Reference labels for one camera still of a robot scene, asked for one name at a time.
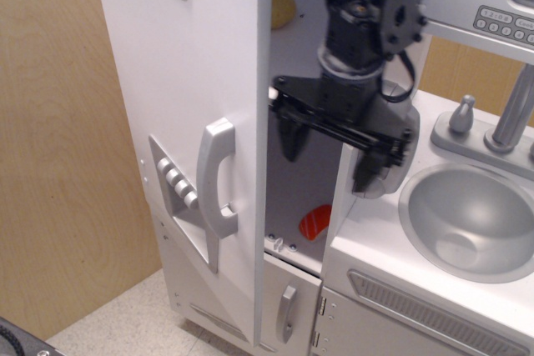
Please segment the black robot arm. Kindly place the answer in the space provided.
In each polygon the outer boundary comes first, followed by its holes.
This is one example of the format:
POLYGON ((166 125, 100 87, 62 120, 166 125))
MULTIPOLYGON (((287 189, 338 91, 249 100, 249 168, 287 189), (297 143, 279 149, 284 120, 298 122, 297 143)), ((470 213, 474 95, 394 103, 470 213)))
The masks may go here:
POLYGON ((328 25, 318 49, 317 78, 280 75, 271 108, 284 156, 295 161, 310 131, 360 151, 354 195, 379 198, 398 189, 419 137, 412 88, 386 81, 385 66, 399 58, 410 79, 407 48, 426 25, 419 0, 325 0, 328 25))

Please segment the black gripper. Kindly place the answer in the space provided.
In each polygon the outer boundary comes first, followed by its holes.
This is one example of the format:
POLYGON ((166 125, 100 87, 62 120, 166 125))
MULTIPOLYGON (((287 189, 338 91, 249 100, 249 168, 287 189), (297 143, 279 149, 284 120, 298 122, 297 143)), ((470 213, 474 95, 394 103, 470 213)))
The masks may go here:
MULTIPOLYGON (((412 94, 383 79, 382 68, 353 79, 322 73, 318 78, 282 75, 273 79, 277 97, 271 109, 278 118, 282 153, 296 161, 313 129, 361 151, 377 148, 399 156, 402 140, 370 129, 371 104, 378 97, 399 103, 412 94)), ((359 156, 353 174, 353 194, 385 194, 390 161, 383 153, 371 151, 359 156)))

